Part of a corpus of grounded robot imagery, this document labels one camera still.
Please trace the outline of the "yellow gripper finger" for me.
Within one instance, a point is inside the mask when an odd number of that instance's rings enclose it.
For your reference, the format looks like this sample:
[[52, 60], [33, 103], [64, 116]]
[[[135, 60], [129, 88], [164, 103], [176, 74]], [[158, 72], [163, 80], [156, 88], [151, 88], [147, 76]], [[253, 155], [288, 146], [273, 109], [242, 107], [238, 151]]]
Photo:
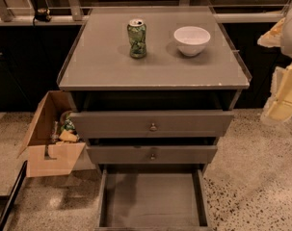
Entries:
[[284, 21], [285, 19], [282, 18], [277, 22], [267, 33], [258, 39], [257, 44], [268, 48], [280, 47], [280, 37]]
[[268, 125], [278, 125], [292, 117], [292, 63], [287, 68], [277, 66], [272, 77], [268, 98], [260, 119]]

